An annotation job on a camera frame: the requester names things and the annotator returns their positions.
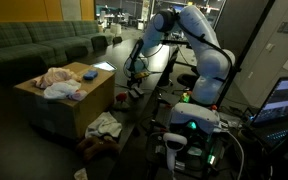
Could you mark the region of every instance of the crumpled towel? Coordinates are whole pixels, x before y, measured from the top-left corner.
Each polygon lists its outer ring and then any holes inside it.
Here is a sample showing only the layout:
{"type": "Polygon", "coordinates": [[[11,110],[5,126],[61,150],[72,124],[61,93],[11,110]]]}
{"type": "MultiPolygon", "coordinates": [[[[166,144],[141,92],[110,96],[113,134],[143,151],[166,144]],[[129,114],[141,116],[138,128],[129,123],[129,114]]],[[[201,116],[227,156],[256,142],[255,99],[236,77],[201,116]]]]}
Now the crumpled towel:
{"type": "Polygon", "coordinates": [[[74,99],[81,101],[87,95],[84,90],[79,90],[81,83],[73,79],[64,82],[56,82],[44,90],[45,99],[74,99]]]}
{"type": "Polygon", "coordinates": [[[76,171],[74,174],[74,178],[75,180],[87,180],[86,169],[83,168],[83,169],[76,171]]]}
{"type": "Polygon", "coordinates": [[[76,75],[73,71],[69,69],[49,68],[46,74],[33,79],[33,83],[36,87],[45,89],[55,82],[67,81],[70,79],[81,82],[82,77],[76,75]]]}
{"type": "Polygon", "coordinates": [[[101,137],[104,134],[109,134],[117,138],[122,130],[122,124],[109,112],[103,112],[94,122],[88,125],[85,131],[85,138],[92,136],[101,137]]]}

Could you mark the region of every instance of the black table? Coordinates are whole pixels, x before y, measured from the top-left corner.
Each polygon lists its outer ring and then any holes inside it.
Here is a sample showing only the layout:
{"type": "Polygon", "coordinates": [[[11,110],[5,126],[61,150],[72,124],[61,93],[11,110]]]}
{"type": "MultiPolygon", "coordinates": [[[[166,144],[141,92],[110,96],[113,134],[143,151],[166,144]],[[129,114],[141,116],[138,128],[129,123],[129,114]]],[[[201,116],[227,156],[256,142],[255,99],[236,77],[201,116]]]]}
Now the black table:
{"type": "MultiPolygon", "coordinates": [[[[112,63],[117,68],[115,72],[115,95],[117,95],[120,92],[127,91],[126,88],[121,87],[127,86],[128,80],[128,78],[123,72],[123,66],[125,61],[129,57],[135,43],[136,40],[134,39],[125,40],[120,44],[111,45],[103,51],[92,52],[87,57],[77,60],[77,62],[81,62],[84,64],[94,64],[101,61],[108,61],[112,63]]],[[[155,47],[153,52],[159,52],[148,58],[148,69],[153,72],[162,72],[167,65],[169,55],[171,54],[170,50],[172,50],[170,46],[164,45],[163,47],[155,47]]],[[[119,139],[119,145],[121,147],[120,151],[123,150],[124,145],[126,144],[131,132],[133,131],[133,128],[137,124],[138,120],[141,118],[144,108],[146,107],[160,77],[161,73],[157,73],[152,74],[145,80],[143,80],[140,88],[144,90],[145,94],[137,101],[133,101],[131,98],[127,99],[127,103],[130,105],[129,111],[111,111],[111,114],[123,126],[119,139]]],[[[86,166],[89,179],[107,179],[115,163],[116,160],[107,156],[92,159],[90,163],[86,166]]]]}

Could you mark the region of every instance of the glass partition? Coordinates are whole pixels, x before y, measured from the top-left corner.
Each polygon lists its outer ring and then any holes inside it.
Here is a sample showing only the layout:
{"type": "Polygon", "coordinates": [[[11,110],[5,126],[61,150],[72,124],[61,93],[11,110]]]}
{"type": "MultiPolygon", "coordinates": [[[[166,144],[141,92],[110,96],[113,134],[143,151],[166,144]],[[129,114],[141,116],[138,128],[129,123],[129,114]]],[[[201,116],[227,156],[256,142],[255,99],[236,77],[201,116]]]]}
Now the glass partition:
{"type": "Polygon", "coordinates": [[[170,7],[174,8],[175,11],[180,12],[185,6],[187,6],[188,2],[191,2],[193,5],[199,8],[205,15],[210,25],[215,29],[226,0],[182,0],[181,2],[172,0],[152,0],[151,17],[160,10],[170,7]]]}

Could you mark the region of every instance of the computer monitor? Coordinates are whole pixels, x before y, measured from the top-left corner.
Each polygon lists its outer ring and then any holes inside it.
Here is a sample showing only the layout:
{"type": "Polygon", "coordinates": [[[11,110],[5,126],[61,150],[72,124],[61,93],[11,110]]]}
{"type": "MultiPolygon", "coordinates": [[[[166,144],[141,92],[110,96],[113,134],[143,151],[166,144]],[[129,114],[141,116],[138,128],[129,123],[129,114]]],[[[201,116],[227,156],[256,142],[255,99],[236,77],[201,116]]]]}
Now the computer monitor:
{"type": "Polygon", "coordinates": [[[176,12],[180,12],[184,8],[184,6],[179,6],[179,5],[172,5],[172,7],[175,9],[176,12]]]}
{"type": "Polygon", "coordinates": [[[276,82],[259,112],[253,117],[253,126],[288,119],[288,77],[276,82]]]}
{"type": "Polygon", "coordinates": [[[110,9],[106,8],[106,7],[103,7],[103,8],[101,8],[101,11],[105,11],[105,14],[109,14],[110,9]]]}
{"type": "Polygon", "coordinates": [[[119,13],[119,14],[123,14],[123,9],[122,8],[117,8],[117,12],[119,13]]]}

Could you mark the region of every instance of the green sofa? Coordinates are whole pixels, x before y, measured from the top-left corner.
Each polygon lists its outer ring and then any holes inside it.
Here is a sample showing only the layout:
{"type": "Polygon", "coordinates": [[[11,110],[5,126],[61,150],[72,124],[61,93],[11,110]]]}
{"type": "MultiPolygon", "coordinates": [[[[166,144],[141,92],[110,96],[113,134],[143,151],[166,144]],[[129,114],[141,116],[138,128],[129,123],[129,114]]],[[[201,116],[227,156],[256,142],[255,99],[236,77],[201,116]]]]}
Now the green sofa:
{"type": "Polygon", "coordinates": [[[91,52],[91,38],[101,35],[112,44],[113,34],[100,33],[97,21],[0,23],[0,63],[38,55],[48,66],[63,64],[65,50],[84,45],[91,52]]]}

